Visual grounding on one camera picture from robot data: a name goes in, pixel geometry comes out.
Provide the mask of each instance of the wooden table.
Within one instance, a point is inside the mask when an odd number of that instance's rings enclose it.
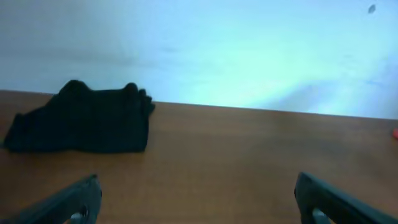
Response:
[[[0,91],[0,134],[49,95]],[[398,122],[157,103],[143,154],[0,151],[0,217],[97,173],[98,223],[299,223],[308,171],[398,217]]]

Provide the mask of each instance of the dark spot on wall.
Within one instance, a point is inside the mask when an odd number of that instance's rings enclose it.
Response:
[[[374,13],[375,10],[376,10],[376,5],[373,4],[373,5],[371,5],[371,6],[369,7],[368,13],[369,13],[369,14],[372,14],[372,13]]]

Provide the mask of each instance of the wall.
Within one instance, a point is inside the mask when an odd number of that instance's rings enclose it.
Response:
[[[3,0],[0,89],[398,118],[397,24],[394,0]]]

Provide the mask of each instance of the folded cloth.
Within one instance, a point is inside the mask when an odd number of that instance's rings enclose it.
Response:
[[[152,98],[134,83],[94,91],[71,80],[45,106],[17,114],[4,147],[10,152],[142,152],[154,109]]]

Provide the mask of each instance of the red object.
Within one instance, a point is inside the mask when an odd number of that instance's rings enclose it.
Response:
[[[394,130],[392,130],[392,136],[398,139],[398,128],[394,128]]]

